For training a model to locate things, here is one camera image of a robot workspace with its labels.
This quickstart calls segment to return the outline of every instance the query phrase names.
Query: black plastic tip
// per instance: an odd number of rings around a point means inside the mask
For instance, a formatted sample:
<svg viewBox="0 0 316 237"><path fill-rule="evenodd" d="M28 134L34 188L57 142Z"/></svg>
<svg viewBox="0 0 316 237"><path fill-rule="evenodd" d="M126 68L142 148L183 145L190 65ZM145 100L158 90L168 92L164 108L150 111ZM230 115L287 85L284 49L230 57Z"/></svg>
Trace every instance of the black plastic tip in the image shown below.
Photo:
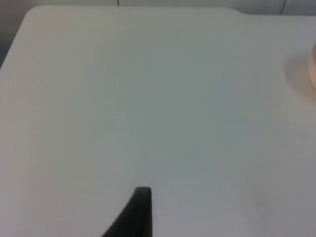
<svg viewBox="0 0 316 237"><path fill-rule="evenodd" d="M152 237L152 190L138 187L102 237Z"/></svg>

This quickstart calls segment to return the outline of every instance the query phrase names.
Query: beige object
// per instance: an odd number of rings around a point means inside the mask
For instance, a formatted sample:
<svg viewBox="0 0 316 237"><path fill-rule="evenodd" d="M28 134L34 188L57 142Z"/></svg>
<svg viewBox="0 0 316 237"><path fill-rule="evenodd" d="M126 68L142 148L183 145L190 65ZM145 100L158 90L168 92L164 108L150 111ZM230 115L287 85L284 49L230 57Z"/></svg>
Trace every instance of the beige object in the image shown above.
<svg viewBox="0 0 316 237"><path fill-rule="evenodd" d="M312 56L309 67L310 81L314 89L316 89L316 44L313 47Z"/></svg>

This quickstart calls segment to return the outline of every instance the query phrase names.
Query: white wall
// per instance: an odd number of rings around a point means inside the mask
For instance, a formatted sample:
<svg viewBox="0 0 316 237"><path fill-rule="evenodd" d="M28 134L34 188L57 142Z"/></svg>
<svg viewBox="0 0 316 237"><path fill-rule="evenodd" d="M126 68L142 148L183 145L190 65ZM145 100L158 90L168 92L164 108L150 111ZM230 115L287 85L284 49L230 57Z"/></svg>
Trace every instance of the white wall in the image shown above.
<svg viewBox="0 0 316 237"><path fill-rule="evenodd" d="M316 0L287 0L284 15L316 15Z"/></svg>
<svg viewBox="0 0 316 237"><path fill-rule="evenodd" d="M248 14L279 15L284 0L119 0L121 6L229 7Z"/></svg>

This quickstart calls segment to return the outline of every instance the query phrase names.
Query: black object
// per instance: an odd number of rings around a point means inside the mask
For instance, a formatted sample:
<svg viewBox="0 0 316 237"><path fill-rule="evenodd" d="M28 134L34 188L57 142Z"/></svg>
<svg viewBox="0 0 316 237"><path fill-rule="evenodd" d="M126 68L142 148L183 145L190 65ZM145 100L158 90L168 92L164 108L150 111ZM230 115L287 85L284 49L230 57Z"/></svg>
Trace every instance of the black object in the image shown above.
<svg viewBox="0 0 316 237"><path fill-rule="evenodd" d="M102 237L152 237L152 190L138 187Z"/></svg>

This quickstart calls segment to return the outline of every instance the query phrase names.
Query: white table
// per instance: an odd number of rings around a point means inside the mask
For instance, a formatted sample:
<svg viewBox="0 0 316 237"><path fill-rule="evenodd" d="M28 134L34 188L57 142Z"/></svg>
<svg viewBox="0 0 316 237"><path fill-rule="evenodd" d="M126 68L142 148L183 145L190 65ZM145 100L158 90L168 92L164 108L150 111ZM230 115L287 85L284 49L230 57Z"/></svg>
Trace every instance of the white table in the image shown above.
<svg viewBox="0 0 316 237"><path fill-rule="evenodd" d="M137 186L154 237L314 237L316 17L29 12L0 71L0 233L97 237Z"/></svg>

